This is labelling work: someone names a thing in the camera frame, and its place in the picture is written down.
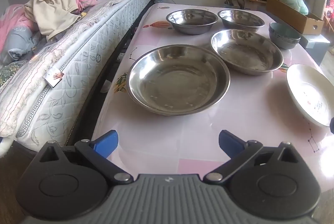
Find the large steel plate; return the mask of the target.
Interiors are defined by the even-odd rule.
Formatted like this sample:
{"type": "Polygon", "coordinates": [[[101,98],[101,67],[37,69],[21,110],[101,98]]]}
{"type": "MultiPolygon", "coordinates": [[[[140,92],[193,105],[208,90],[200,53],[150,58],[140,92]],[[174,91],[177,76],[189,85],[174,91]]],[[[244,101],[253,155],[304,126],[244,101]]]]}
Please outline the large steel plate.
{"type": "Polygon", "coordinates": [[[190,115],[217,104],[230,87],[230,72],[212,51],[195,45],[166,45],[146,52],[130,67],[131,99],[155,114],[190,115]]]}
{"type": "Polygon", "coordinates": [[[211,48],[231,68],[247,75],[264,75],[278,70],[284,58],[271,40],[241,29],[218,31],[211,48]]]}

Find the teal ceramic bowl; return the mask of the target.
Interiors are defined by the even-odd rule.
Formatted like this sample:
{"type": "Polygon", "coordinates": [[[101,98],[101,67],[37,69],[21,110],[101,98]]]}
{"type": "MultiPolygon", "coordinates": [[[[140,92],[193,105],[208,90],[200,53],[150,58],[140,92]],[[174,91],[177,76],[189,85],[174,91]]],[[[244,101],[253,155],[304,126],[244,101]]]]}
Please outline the teal ceramic bowl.
{"type": "Polygon", "coordinates": [[[293,49],[301,40],[300,34],[287,24],[272,22],[268,31],[272,43],[281,49],[293,49]]]}

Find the steel bowl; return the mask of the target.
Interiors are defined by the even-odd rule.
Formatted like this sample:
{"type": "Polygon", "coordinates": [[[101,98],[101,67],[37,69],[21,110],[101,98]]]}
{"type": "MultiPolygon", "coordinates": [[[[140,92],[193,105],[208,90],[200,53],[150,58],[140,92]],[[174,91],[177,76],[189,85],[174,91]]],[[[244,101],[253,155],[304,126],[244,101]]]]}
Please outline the steel bowl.
{"type": "Polygon", "coordinates": [[[218,17],[227,29],[256,32],[265,25],[264,20],[257,15],[237,9],[221,10],[218,12],[218,17]]]}
{"type": "Polygon", "coordinates": [[[218,16],[207,10],[183,9],[166,16],[172,27],[185,35],[201,35],[211,30],[218,22],[218,16]]]}

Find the white quilted mattress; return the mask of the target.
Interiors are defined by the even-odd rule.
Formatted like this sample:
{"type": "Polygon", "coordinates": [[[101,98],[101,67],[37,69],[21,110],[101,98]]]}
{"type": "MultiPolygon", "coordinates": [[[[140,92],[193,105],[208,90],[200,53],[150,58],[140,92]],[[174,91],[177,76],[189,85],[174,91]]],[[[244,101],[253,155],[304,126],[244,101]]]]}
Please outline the white quilted mattress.
{"type": "Polygon", "coordinates": [[[1,87],[1,137],[64,144],[102,70],[152,0],[99,0],[1,87]]]}

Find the grey cardboard box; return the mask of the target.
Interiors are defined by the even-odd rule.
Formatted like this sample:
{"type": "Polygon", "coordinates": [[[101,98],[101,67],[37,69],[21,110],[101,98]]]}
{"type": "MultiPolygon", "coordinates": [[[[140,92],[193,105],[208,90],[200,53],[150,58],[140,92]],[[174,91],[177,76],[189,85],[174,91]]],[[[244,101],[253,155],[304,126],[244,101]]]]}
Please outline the grey cardboard box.
{"type": "Polygon", "coordinates": [[[318,66],[320,66],[330,44],[330,41],[323,35],[301,35],[300,39],[300,45],[308,52],[318,66]]]}

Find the pink floral blanket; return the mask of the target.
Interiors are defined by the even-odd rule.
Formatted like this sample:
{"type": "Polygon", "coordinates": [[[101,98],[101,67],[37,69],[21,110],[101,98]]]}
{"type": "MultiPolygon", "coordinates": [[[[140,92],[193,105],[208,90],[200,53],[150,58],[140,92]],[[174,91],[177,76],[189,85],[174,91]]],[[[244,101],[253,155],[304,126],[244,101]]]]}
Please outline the pink floral blanket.
{"type": "MultiPolygon", "coordinates": [[[[97,0],[76,0],[76,3],[79,8],[75,13],[81,19],[81,12],[88,7],[95,6],[97,0]]],[[[48,41],[40,33],[37,24],[25,16],[24,5],[11,5],[1,16],[1,66],[18,61],[31,52],[40,40],[34,39],[34,35],[38,34],[48,41]]]]}

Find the brown cardboard box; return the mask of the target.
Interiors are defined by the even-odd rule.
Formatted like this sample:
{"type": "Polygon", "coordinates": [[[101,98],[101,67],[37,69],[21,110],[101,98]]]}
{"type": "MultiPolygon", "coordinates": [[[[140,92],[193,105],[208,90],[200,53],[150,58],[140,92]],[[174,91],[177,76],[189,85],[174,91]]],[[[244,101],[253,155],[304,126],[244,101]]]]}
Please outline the brown cardboard box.
{"type": "Polygon", "coordinates": [[[266,10],[303,35],[320,35],[324,21],[309,13],[303,15],[279,0],[267,0],[266,10]]]}

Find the beige clothing pile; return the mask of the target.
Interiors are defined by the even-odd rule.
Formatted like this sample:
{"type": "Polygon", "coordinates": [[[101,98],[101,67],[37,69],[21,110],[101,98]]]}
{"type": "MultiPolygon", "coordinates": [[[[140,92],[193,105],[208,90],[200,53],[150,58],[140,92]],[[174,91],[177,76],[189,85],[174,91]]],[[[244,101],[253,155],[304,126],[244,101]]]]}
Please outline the beige clothing pile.
{"type": "Polygon", "coordinates": [[[25,16],[37,24],[47,40],[80,19],[75,13],[78,8],[76,0],[29,0],[24,5],[25,16]]]}

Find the green plastic bag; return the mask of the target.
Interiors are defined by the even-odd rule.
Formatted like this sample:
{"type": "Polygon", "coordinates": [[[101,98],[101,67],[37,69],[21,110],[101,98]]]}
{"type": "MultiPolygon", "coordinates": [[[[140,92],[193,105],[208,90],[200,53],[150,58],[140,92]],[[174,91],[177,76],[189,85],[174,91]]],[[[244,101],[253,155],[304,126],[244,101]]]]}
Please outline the green plastic bag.
{"type": "Polygon", "coordinates": [[[308,15],[309,9],[306,6],[304,0],[279,0],[289,7],[293,8],[302,15],[308,15]]]}

